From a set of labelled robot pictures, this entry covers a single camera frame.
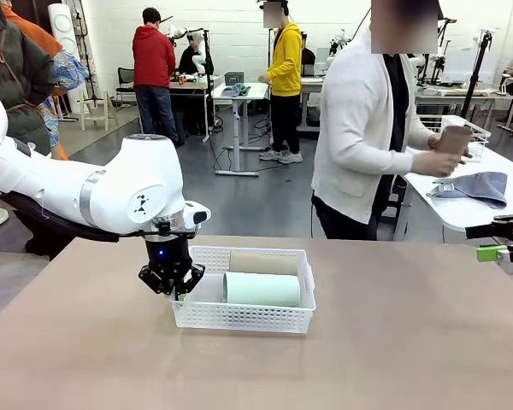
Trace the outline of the person's right hand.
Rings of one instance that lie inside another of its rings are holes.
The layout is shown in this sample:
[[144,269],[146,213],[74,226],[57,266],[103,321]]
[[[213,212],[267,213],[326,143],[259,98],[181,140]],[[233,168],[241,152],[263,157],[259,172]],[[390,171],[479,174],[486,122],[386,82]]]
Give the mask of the person's right hand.
[[462,162],[460,155],[427,151],[414,156],[411,172],[430,177],[447,178]]

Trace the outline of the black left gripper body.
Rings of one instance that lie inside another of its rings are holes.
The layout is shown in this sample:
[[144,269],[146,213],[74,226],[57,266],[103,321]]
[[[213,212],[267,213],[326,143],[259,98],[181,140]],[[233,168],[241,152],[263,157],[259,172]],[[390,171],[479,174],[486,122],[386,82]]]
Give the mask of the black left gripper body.
[[168,237],[165,241],[146,241],[149,268],[159,278],[183,278],[192,268],[188,241],[184,237]]

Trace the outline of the person's left hand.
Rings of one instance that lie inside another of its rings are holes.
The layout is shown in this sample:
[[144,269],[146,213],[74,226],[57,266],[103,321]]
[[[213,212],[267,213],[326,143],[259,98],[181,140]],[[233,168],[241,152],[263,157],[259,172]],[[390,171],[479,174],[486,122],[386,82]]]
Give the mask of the person's left hand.
[[[434,133],[432,136],[428,139],[428,147],[431,150],[436,150],[439,146],[439,141],[441,139],[442,134],[441,133]],[[460,164],[465,164],[467,159],[471,159],[473,156],[469,152],[469,147],[466,146],[464,152],[462,153],[460,157]]]

